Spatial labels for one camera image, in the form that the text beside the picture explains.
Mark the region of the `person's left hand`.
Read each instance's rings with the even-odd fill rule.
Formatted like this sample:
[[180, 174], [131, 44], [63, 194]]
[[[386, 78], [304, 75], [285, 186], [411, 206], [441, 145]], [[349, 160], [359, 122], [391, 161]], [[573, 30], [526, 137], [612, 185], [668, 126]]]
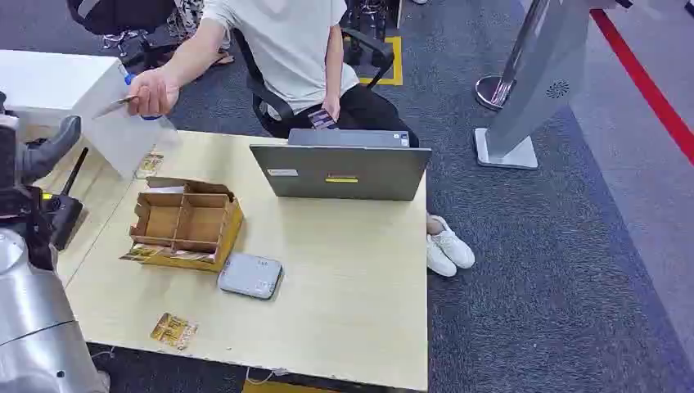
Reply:
[[338, 93], [327, 93], [321, 108], [337, 123], [340, 117], [340, 95]]

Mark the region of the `person's right hand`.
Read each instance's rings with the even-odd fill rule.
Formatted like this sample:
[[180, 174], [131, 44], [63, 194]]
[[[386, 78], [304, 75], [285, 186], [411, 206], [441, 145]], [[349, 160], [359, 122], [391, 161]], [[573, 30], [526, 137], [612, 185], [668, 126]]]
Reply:
[[180, 84], [164, 67], [137, 75], [129, 85], [128, 113], [145, 117], [166, 115], [178, 100]]

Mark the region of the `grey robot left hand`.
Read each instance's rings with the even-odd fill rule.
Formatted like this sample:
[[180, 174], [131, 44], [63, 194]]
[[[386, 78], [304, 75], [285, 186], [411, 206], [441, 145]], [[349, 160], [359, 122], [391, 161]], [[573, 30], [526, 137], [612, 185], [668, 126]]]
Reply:
[[58, 133], [38, 147], [19, 137], [19, 119], [1, 115], [1, 189], [31, 184], [47, 176], [81, 136], [81, 118], [64, 118]]

